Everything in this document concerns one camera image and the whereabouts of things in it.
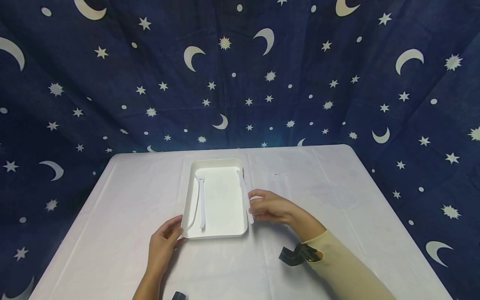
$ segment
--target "sleeve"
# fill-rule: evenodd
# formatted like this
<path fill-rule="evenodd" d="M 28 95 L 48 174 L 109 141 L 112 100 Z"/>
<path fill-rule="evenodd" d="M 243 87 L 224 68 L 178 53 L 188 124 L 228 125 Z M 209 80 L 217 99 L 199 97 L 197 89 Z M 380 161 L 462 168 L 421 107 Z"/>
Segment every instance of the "sleeve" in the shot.
<path fill-rule="evenodd" d="M 392 293 L 329 230 L 304 242 L 323 254 L 309 263 L 332 287 L 339 300 L 395 300 Z"/>

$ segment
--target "curtain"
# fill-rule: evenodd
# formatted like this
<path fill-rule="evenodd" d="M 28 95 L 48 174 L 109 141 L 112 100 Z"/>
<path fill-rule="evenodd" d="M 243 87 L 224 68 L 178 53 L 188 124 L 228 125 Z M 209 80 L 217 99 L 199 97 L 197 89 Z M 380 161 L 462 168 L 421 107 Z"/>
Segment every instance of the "curtain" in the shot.
<path fill-rule="evenodd" d="M 115 154 L 348 144 L 452 297 L 475 299 L 479 10 L 2 1 L 0 293 L 31 291 Z"/>

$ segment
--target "black object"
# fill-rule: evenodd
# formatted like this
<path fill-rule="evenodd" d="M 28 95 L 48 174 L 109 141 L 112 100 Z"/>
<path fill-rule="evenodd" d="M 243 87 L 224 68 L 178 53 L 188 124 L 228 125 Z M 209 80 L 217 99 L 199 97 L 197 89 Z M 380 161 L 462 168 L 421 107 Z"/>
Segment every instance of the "black object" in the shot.
<path fill-rule="evenodd" d="M 317 250 L 309 245 L 298 243 L 294 251 L 283 247 L 278 258 L 289 266 L 295 266 L 303 263 L 305 260 L 310 263 L 320 261 L 316 253 Z"/>

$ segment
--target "white tray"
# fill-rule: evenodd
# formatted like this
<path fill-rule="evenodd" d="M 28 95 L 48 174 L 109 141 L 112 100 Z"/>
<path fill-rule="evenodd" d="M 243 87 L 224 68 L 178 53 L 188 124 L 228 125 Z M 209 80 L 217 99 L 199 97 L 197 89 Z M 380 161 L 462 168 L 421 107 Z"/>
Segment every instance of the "white tray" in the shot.
<path fill-rule="evenodd" d="M 190 169 L 183 236 L 192 240 L 241 236 L 253 223 L 249 207 L 241 160 L 197 160 Z"/>

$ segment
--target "table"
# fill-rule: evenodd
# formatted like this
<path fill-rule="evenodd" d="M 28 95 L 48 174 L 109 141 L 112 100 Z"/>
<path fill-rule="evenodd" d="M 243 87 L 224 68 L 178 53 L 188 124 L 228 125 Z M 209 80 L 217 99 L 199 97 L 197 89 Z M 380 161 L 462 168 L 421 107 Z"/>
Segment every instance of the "table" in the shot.
<path fill-rule="evenodd" d="M 249 189 L 272 190 L 321 220 L 398 300 L 451 299 L 353 150 L 326 145 L 115 155 L 30 300 L 131 299 L 150 235 L 183 212 L 192 162 L 217 158 L 241 159 Z M 240 238 L 191 240 L 174 255 L 164 299 L 330 299 L 306 264 L 278 259 L 297 242 L 270 223 Z"/>

